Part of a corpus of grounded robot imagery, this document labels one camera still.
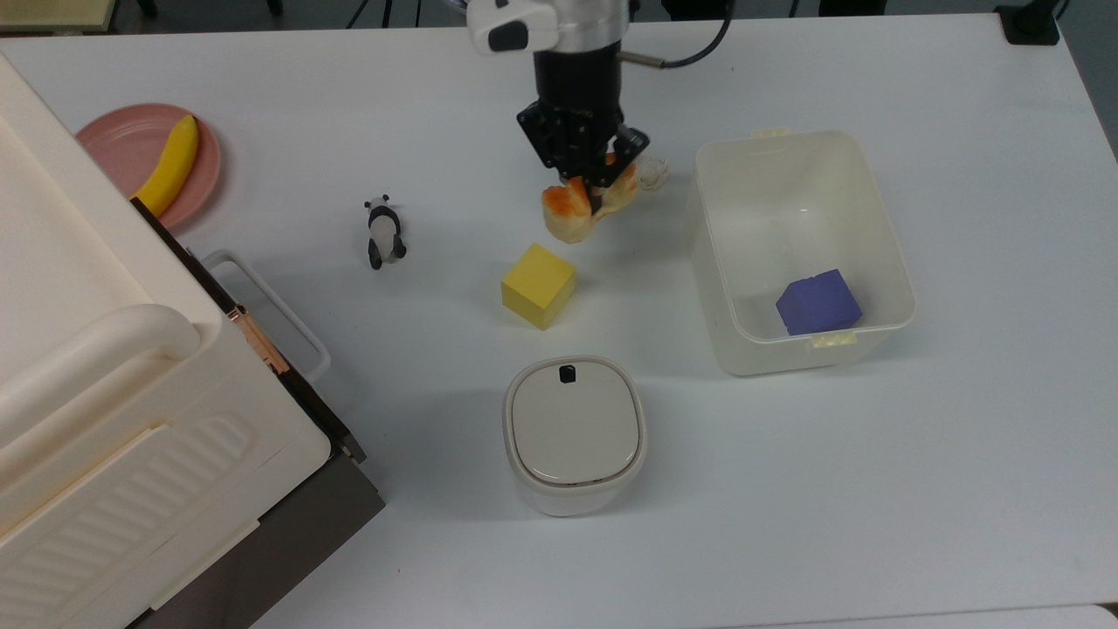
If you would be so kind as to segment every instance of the container lid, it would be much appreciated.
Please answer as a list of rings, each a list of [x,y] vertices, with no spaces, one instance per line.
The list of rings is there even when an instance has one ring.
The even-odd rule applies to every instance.
[[[528,375],[512,400],[512,436],[525,470],[550,485],[608,480],[636,457],[641,428],[622,374],[591,361]]]

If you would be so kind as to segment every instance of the white appliance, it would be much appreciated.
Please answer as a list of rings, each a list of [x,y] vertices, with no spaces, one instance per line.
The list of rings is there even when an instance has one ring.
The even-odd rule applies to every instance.
[[[331,444],[0,56],[0,629],[120,629]]]

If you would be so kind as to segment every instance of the table surface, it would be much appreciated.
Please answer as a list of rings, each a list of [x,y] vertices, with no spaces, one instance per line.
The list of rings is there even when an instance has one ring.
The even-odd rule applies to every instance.
[[[711,23],[637,25],[682,56]],[[531,61],[461,29],[42,39],[2,50],[73,131],[188,107],[224,182],[180,238],[247,258],[319,333],[319,385],[388,507],[258,623],[698,628],[1118,600],[1118,166],[1067,47],[994,16],[737,22],[693,67],[626,67],[672,179],[579,245],[514,123]],[[916,321],[858,364],[735,379],[682,239],[695,152],[754,130],[864,146]],[[363,200],[408,256],[373,271]],[[579,287],[541,333],[499,282],[538,240]],[[641,476],[574,520],[514,492],[504,390],[599,354],[647,413]]]
[[[116,0],[3,0],[0,2],[0,31],[106,30],[115,2]]]

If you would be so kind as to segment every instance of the drawer handle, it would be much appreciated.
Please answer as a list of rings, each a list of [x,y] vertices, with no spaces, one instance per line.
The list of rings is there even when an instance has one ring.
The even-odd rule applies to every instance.
[[[167,305],[139,303],[105,314],[0,384],[0,450],[130,360],[159,350],[182,361],[200,346],[198,331]]]

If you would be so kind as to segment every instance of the bread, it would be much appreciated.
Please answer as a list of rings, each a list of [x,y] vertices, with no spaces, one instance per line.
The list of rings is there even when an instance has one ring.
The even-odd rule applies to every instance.
[[[574,177],[566,185],[552,185],[543,190],[543,222],[551,235],[565,242],[580,242],[594,231],[598,220],[624,209],[636,197],[636,168],[629,165],[625,172],[606,188],[601,194],[601,208],[590,212],[590,198],[581,177]]]

